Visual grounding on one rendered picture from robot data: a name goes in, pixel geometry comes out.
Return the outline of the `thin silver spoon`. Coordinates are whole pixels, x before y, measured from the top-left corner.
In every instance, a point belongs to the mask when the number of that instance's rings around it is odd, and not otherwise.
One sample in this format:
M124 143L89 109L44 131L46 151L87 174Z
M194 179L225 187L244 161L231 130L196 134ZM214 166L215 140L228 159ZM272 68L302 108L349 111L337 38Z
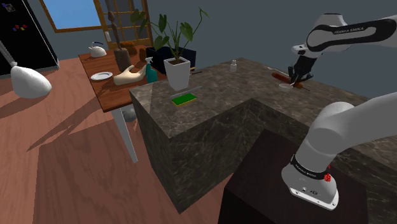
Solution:
M288 74L288 73L285 73L285 72L283 72L283 71L280 71L280 70L278 70L278 69L276 69L276 68L269 67L269 66L267 66L267 68L268 68L269 70L277 71L277 72L279 72L279 73L281 73L281 74L283 74L283 75L289 77L289 74Z

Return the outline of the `green yellow sponge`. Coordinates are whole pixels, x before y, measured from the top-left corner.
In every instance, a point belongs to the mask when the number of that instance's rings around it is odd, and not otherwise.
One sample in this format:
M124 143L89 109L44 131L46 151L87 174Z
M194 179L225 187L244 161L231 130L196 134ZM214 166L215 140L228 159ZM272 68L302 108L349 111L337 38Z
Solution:
M189 102L193 102L197 99L197 97L195 95L193 95L192 93L188 93L188 94L184 94L181 96L178 96L174 99L172 99L172 103L175 106L182 106L185 104L188 104Z

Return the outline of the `green plant in white pot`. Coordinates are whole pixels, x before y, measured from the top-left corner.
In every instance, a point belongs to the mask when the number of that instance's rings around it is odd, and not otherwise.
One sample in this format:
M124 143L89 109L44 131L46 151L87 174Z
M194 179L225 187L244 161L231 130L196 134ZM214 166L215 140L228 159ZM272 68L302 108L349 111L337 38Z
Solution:
M193 35L202 23L203 16L209 18L209 15L201 8L199 8L199 13L200 22L195 29L188 22L177 22L176 28L173 29L167 21L167 15L160 14L157 24L150 22L144 11L134 10L130 16L132 23L142 21L139 33L147 25L154 25L157 28L154 29L157 37L153 42L156 51L165 45L170 49L172 58L165 59L164 66L169 84L174 90L182 90L188 87L190 61L185 59L182 54L187 44L193 41Z

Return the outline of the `dark robot stand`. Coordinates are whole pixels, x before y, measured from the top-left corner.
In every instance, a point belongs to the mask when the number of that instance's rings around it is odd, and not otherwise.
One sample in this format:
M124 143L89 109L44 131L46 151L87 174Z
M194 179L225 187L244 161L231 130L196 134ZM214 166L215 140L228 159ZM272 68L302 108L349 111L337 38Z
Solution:
M297 149L264 130L225 186L218 224L369 224L366 187L335 167L340 198L334 210L290 193L281 170Z

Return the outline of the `black box appliance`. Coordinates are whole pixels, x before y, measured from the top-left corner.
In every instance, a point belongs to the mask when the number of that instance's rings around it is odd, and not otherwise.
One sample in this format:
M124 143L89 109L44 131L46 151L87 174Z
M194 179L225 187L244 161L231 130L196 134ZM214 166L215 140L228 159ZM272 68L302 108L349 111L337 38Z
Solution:
M179 47L180 51L182 51L182 57L190 61L190 67L195 68L197 52ZM151 66L162 74L166 74L164 60L174 58L168 46L163 46L157 51L154 47L147 47L146 56L152 58Z

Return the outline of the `teal spray bottle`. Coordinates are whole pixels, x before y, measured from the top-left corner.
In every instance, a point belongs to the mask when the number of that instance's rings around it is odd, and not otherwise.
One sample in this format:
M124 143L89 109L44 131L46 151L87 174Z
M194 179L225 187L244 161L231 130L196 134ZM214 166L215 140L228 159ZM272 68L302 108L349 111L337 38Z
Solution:
M146 80L148 83L153 83L158 80L157 72L151 67L153 57L146 57Z

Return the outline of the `brown bread loaf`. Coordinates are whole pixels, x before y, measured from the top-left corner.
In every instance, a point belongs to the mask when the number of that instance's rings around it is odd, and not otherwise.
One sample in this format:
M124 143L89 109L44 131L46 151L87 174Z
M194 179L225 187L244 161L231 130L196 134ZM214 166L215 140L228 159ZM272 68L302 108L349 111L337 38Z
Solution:
M144 62L146 59L146 46L139 45L136 46L133 42L131 41L126 41L121 43L122 48L126 48L129 55L137 55L139 57L139 60Z

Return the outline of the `beige hand sculpture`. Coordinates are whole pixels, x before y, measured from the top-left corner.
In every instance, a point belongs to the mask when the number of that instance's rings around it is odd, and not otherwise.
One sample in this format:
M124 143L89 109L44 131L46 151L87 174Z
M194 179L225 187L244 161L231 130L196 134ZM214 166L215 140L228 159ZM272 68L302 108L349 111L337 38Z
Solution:
M135 68L135 66L131 65L128 68L126 68L122 73L114 76L113 81L115 85L124 85L128 83L141 81L146 75L146 66L143 66L143 68L137 73L130 72L130 70L133 68Z

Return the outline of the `grey round object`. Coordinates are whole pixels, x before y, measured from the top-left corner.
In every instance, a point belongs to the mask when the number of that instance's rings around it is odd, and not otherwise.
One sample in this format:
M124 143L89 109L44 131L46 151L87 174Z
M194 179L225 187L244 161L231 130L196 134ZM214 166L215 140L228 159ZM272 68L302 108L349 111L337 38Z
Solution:
M125 122L133 122L137 118L134 108L124 109L122 115Z

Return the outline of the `tall brown wooden statue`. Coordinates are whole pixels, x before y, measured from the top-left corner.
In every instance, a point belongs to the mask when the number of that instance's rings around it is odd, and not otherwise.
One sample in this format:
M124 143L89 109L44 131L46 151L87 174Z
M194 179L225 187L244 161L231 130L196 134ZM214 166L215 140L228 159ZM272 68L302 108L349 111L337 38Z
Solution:
M131 66L130 56L128 50L126 48L121 47L118 29L115 24L115 17L112 11L108 11L108 20L111 22L111 28L113 30L113 34L115 35L117 47L114 49L115 60L120 72L126 70L129 66Z

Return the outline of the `wooden glass pane door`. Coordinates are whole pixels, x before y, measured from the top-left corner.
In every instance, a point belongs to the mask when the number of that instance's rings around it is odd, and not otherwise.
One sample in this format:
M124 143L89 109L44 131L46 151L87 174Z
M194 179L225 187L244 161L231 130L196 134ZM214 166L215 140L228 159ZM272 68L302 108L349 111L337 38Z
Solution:
M141 33L139 33L140 24L142 20L135 23L130 21L130 16L134 10L145 12L145 17L149 18L147 0L94 0L97 14L101 23L103 33L108 31L111 36L111 42L107 42L106 46L109 49L117 47L115 35L111 28L111 22L108 20L108 7L113 12L115 17L115 24L118 29L120 42L131 41L135 45L151 46L153 44L153 37L151 27L145 26Z

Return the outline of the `wooden table with white legs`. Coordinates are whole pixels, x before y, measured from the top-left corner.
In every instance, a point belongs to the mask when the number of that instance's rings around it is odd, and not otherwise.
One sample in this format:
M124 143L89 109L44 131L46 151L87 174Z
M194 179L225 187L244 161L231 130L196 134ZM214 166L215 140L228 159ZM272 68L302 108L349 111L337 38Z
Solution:
M113 76L120 74L112 50L108 50L107 55L103 57L93 58L89 53L84 53L80 54L79 58L88 77L99 72L111 72ZM90 80L90 83L103 112L112 114L129 155L136 163L136 153L122 111L132 107L129 89L147 84L146 78L124 85L115 85L112 77L99 81Z

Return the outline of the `white plate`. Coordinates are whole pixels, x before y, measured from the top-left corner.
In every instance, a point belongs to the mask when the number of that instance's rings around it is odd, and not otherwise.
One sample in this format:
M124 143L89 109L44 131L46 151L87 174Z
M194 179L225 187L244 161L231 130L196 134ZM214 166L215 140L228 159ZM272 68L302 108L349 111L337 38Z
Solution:
M99 72L91 75L90 79L94 81L101 81L111 78L112 76L112 72Z

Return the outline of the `white kettle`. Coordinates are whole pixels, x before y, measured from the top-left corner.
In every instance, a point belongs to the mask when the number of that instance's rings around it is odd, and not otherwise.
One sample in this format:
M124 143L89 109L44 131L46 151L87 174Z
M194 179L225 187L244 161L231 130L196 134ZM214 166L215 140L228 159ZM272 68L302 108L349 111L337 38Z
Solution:
M106 56L107 53L105 49L103 49L101 46L95 46L95 44L101 45L102 43L97 41L92 42L91 46L88 47L88 49L90 50L90 56L94 58Z

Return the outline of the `wood framed window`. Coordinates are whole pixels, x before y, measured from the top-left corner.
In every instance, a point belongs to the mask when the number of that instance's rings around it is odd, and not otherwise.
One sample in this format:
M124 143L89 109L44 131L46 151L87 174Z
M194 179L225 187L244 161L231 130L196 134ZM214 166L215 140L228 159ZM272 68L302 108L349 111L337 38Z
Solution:
M39 0L55 33L101 29L94 0Z

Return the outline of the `white teardrop-shaped object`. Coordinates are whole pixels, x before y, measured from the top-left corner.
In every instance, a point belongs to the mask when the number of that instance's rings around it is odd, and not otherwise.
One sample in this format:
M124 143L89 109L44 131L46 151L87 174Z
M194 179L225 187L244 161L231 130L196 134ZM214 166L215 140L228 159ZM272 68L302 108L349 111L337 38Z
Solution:
M18 66L1 41L0 52L11 66L10 75L14 93L25 99L37 99L50 93L51 83L39 72Z

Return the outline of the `black refrigerator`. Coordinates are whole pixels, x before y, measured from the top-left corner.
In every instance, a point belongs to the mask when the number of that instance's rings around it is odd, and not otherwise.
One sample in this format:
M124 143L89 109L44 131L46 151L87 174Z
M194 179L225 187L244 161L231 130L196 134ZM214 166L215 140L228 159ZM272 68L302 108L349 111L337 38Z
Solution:
M59 68L59 60L27 0L0 0L0 41L19 66Z

